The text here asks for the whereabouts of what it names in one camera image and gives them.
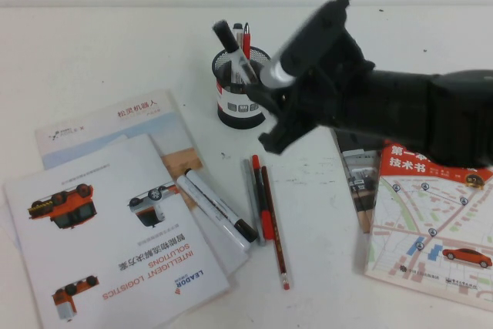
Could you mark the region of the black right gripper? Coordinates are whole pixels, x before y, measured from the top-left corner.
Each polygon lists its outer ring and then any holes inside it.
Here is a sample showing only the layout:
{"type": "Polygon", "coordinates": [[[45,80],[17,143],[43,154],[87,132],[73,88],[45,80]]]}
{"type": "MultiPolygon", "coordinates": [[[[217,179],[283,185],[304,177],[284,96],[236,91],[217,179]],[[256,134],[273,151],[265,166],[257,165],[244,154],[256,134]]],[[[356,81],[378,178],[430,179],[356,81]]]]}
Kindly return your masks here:
{"type": "Polygon", "coordinates": [[[277,117],[271,131],[258,137],[263,148],[280,155],[318,126],[381,136],[374,127],[350,121],[355,111],[345,106],[356,96],[356,85],[373,69],[374,63],[364,58],[346,30],[297,32],[275,62],[275,81],[281,82],[281,73],[290,81],[276,89],[260,82],[245,85],[249,99],[277,117]]]}

